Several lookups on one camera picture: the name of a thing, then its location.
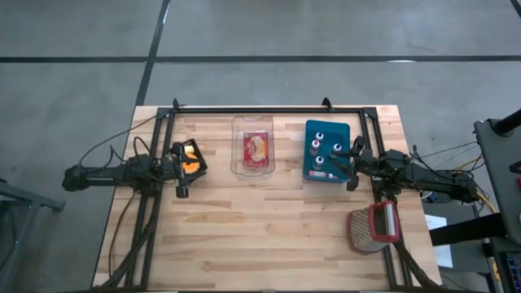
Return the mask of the clear plastic bin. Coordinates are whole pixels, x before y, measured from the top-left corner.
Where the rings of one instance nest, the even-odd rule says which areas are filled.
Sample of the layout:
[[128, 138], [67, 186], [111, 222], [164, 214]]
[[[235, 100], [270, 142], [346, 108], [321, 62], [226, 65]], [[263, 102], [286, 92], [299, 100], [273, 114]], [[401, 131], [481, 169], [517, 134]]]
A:
[[[270, 115], [235, 116], [231, 122], [231, 161], [230, 170], [239, 180], [265, 180], [275, 170], [274, 119]], [[243, 134], [265, 131], [269, 141], [269, 165], [264, 168], [245, 168], [243, 166]]]

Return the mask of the grey equipment cart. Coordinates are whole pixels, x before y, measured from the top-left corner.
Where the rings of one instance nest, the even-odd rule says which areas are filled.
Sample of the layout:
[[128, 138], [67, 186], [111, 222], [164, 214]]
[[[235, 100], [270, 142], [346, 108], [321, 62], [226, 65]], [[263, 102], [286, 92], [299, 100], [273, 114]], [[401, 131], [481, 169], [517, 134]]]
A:
[[521, 108], [502, 119], [474, 123], [508, 237], [521, 244]]

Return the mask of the blue plastic bin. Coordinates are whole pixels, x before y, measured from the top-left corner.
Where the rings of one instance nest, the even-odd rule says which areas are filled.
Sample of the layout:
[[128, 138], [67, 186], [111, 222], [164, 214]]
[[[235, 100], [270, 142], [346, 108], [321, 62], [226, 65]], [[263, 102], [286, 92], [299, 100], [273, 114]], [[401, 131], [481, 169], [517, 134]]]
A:
[[[313, 170], [313, 162], [316, 156], [311, 156], [309, 154], [310, 144], [313, 140], [315, 140], [315, 134], [317, 132], [323, 132], [324, 138], [321, 141], [319, 151], [316, 156], [320, 155], [325, 159], [324, 165], [320, 171], [333, 173], [338, 176], [338, 180], [330, 180], [324, 182], [331, 183], [344, 183], [349, 181], [349, 176], [345, 176], [341, 173], [333, 164], [328, 154], [332, 148], [332, 146], [336, 143], [340, 143], [342, 145], [342, 151], [350, 150], [350, 127], [345, 123], [337, 123], [330, 121], [322, 121], [322, 120], [307, 120], [305, 124], [304, 130], [304, 156], [303, 156], [303, 177], [306, 180], [307, 174], [309, 170]], [[350, 163], [350, 159], [345, 159], [341, 157], [336, 157], [335, 160], [341, 161], [345, 164]]]

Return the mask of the black metal table frame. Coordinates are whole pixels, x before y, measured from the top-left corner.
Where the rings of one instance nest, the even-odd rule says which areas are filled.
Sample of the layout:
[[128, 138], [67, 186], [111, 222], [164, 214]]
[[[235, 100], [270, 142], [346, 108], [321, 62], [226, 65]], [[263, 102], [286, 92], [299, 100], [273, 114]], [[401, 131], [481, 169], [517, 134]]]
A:
[[[308, 120], [343, 122], [385, 151], [382, 106], [179, 107], [161, 122], [161, 107], [134, 111], [132, 135], [146, 140], [193, 138], [208, 172], [187, 199], [166, 187], [152, 252], [150, 288], [171, 291], [364, 291], [410, 281], [396, 252], [351, 251], [347, 214], [374, 202], [367, 177], [349, 192], [342, 184], [303, 177]], [[230, 169], [236, 116], [272, 116], [274, 171], [241, 178]]]

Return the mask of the pink labelled small bottle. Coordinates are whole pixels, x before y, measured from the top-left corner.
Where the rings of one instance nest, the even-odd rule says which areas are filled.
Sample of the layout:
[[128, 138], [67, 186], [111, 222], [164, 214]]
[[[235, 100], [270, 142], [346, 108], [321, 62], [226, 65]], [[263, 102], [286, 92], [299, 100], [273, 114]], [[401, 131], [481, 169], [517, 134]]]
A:
[[319, 181], [330, 181], [330, 180], [338, 180], [339, 177], [334, 175], [333, 173], [309, 170], [307, 174], [307, 178], [309, 180], [319, 180]]

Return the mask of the toy donut orange icing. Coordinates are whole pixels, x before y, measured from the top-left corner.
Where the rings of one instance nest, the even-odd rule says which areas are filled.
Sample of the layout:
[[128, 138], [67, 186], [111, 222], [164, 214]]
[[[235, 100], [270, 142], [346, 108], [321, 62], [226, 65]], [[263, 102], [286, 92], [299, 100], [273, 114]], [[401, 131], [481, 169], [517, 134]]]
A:
[[182, 159], [182, 170], [185, 174], [197, 173], [200, 169], [199, 158], [193, 154], [188, 153], [183, 156]]

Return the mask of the grey metal bench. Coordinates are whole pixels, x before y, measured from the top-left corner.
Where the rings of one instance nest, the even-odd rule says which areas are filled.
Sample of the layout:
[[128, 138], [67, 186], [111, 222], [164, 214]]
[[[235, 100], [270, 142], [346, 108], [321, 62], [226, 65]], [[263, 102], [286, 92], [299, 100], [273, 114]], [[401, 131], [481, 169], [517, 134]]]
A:
[[0, 264], [0, 293], [7, 293], [12, 288], [15, 274], [19, 270], [25, 242], [40, 208], [47, 207], [53, 212], [62, 212], [65, 202], [20, 189], [0, 179], [0, 203], [7, 204], [6, 213], [14, 208], [27, 209], [21, 227], [16, 228], [15, 220], [11, 222], [13, 243], [7, 257]]

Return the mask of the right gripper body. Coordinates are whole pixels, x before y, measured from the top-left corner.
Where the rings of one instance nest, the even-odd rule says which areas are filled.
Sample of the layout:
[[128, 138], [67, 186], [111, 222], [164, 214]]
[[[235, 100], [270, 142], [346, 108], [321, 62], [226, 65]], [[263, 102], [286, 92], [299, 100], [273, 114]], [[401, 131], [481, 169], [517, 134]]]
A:
[[362, 136], [355, 138], [350, 150], [359, 151], [358, 157], [352, 157], [350, 163], [353, 163], [353, 175], [349, 176], [347, 190], [355, 190], [359, 184], [358, 173], [371, 175], [371, 169], [375, 166], [376, 159], [371, 149], [365, 149], [366, 140]]

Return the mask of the red popcorn bag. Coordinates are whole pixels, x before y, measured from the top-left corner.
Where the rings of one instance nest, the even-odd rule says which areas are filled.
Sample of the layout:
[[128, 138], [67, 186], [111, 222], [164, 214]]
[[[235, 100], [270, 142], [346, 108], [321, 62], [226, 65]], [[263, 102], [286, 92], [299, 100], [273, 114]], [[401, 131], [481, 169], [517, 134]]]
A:
[[269, 141], [265, 131], [243, 134], [243, 166], [264, 168], [269, 165]]

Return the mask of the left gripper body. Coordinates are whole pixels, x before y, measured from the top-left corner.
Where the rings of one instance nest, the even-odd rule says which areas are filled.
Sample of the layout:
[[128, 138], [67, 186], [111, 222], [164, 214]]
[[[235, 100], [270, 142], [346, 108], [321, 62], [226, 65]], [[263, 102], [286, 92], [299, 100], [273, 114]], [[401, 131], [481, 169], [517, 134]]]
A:
[[176, 196], [179, 199], [187, 199], [189, 197], [188, 181], [182, 167], [185, 158], [184, 146], [180, 142], [174, 142], [169, 149], [169, 154], [171, 161], [167, 163], [164, 178], [167, 181], [176, 181]]

